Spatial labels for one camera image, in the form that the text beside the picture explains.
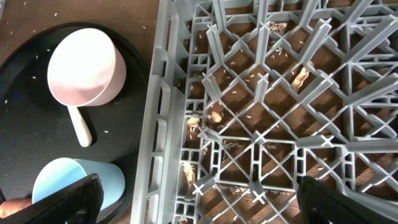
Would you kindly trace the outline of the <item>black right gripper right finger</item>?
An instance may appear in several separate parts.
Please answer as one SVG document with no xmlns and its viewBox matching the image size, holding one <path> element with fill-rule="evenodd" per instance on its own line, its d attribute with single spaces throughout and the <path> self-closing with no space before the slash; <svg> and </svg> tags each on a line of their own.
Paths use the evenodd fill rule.
<svg viewBox="0 0 398 224">
<path fill-rule="evenodd" d="M 381 207 L 363 205 L 352 196 L 331 189 L 313 177 L 300 179 L 299 209 L 305 223 L 391 223 L 392 214 Z"/>
</svg>

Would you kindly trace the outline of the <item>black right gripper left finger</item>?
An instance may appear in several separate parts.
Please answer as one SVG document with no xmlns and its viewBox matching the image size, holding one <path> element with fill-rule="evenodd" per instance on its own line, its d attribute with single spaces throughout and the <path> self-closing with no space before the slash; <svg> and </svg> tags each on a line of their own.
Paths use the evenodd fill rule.
<svg viewBox="0 0 398 224">
<path fill-rule="evenodd" d="M 96 223 L 103 200 L 100 177 L 98 174 L 90 174 L 1 219 L 1 223 Z"/>
</svg>

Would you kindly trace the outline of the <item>pink bowl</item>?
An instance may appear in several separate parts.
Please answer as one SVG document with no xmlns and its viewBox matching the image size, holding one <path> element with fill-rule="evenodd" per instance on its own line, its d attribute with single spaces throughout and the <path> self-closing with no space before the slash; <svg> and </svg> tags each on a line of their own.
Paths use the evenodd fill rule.
<svg viewBox="0 0 398 224">
<path fill-rule="evenodd" d="M 98 106 L 119 94 L 126 76 L 126 63 L 110 36 L 85 28 L 57 45 L 48 65 L 47 83 L 53 97 L 65 106 Z"/>
</svg>

